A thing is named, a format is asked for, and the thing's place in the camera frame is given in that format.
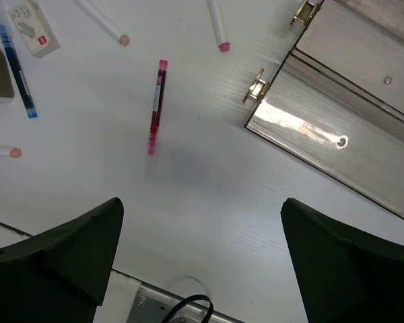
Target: metal hinge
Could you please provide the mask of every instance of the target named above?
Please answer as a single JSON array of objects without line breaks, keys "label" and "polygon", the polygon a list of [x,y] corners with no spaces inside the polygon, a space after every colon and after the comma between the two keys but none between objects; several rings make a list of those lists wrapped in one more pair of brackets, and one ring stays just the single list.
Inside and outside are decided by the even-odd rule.
[{"label": "metal hinge", "polygon": [[292,19],[292,22],[290,22],[290,26],[293,26],[297,20],[302,22],[304,26],[307,26],[320,8],[320,3],[314,4],[308,0],[304,0]]},{"label": "metal hinge", "polygon": [[247,94],[245,95],[244,99],[242,100],[242,103],[245,103],[249,97],[255,99],[256,101],[259,101],[265,96],[267,88],[268,88],[268,84],[267,84],[267,82],[261,80],[261,77],[262,77],[262,74],[264,71],[265,71],[264,69],[261,69],[259,71],[259,73],[256,76],[255,81],[250,86],[250,89],[248,90]]}]

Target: blue pen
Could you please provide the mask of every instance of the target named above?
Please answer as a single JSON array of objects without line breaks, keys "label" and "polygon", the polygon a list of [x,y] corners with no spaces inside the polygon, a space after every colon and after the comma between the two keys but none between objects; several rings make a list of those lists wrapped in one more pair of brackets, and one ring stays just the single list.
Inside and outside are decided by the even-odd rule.
[{"label": "blue pen", "polygon": [[20,62],[18,61],[18,57],[16,56],[16,51],[13,48],[13,44],[11,41],[11,29],[9,24],[7,23],[7,18],[5,17],[5,7],[0,0],[0,38],[1,43],[5,49],[7,61],[12,70],[13,77],[15,78],[16,85],[18,90],[20,91],[22,102],[26,107],[28,118],[36,118],[38,116],[36,112],[36,108],[33,104],[33,99],[30,94],[30,90],[28,89],[26,78],[21,69]]}]

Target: marker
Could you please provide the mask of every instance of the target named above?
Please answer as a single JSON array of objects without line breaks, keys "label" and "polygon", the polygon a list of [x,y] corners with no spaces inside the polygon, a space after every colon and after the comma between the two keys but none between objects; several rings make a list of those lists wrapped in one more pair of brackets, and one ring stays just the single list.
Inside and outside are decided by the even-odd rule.
[{"label": "marker", "polygon": [[114,38],[120,45],[126,47],[130,43],[130,37],[107,18],[96,6],[88,0],[73,0],[87,15],[89,15],[105,32]]},{"label": "marker", "polygon": [[0,146],[0,157],[19,158],[22,156],[20,148]]},{"label": "marker", "polygon": [[224,23],[222,5],[220,4],[220,0],[207,0],[207,2],[218,48],[220,48],[220,52],[227,52],[230,50],[230,42]]},{"label": "marker", "polygon": [[156,141],[159,133],[160,115],[162,113],[164,84],[166,81],[166,72],[168,70],[168,61],[160,60],[159,71],[157,74],[156,93],[154,95],[153,114],[151,126],[149,128],[148,155],[154,155],[156,152]]},{"label": "marker", "polygon": [[11,28],[7,21],[5,6],[0,0],[0,38],[1,43],[5,49],[7,61],[12,70],[13,77],[15,78],[16,85],[20,91],[22,102],[27,111],[28,118],[36,118],[38,113],[34,107],[33,99],[27,86],[26,78],[22,72],[20,61],[16,55],[11,41]]}]

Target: black cable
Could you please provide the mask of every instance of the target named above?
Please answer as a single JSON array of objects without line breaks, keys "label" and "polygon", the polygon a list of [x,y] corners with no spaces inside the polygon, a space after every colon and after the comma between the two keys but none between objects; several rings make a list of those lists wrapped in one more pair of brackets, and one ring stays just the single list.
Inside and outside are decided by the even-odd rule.
[{"label": "black cable", "polygon": [[176,304],[174,306],[174,308],[172,308],[170,310],[168,315],[166,315],[166,317],[162,320],[162,323],[169,323],[171,321],[171,319],[173,319],[174,316],[179,311],[181,311],[185,306],[189,305],[190,303],[193,303],[194,301],[208,301],[209,302],[208,312],[205,315],[205,317],[203,318],[203,320],[201,321],[201,323],[208,323],[209,319],[211,318],[211,316],[213,315],[213,312],[214,312],[214,304],[209,299],[209,297],[205,296],[205,295],[193,295],[193,296],[190,296],[190,297],[180,301],[178,304]]}]

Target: white tabletop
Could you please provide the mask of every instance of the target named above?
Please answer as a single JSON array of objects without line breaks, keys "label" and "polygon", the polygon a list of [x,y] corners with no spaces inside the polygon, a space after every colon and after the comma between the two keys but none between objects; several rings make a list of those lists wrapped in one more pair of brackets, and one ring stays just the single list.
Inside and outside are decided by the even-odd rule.
[{"label": "white tabletop", "polygon": [[[19,0],[6,1],[11,7]],[[0,105],[0,221],[31,234],[111,197],[125,205],[114,268],[246,322],[306,322],[280,210],[295,197],[404,244],[404,220],[242,128],[240,101],[296,37],[300,0],[223,0],[232,49],[220,53],[203,0],[93,0],[131,36],[120,47],[70,0],[39,4],[61,48],[15,47],[39,118]],[[157,174],[147,138],[159,59],[170,70]]]}]

